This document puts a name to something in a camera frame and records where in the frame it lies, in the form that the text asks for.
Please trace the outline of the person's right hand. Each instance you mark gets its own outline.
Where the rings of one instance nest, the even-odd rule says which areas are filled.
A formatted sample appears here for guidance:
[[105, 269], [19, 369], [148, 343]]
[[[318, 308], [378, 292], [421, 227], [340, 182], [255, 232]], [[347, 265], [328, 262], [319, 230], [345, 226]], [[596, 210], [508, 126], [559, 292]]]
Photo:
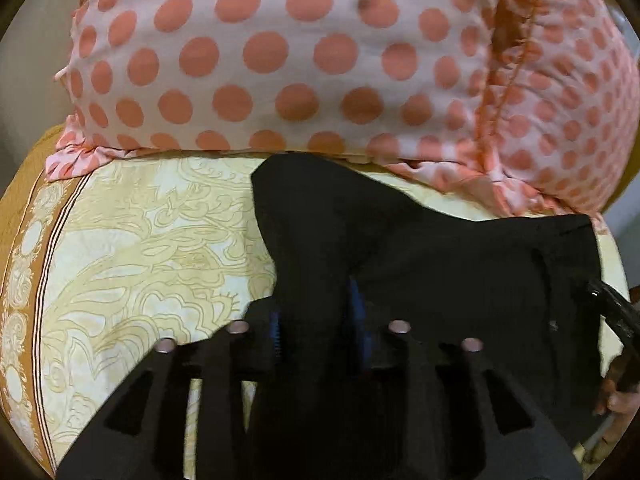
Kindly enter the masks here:
[[637, 387], [631, 391], [623, 392], [617, 389], [616, 382], [612, 379], [605, 379], [602, 382], [596, 403], [598, 415], [610, 411], [614, 414], [634, 416], [638, 408], [639, 391]]

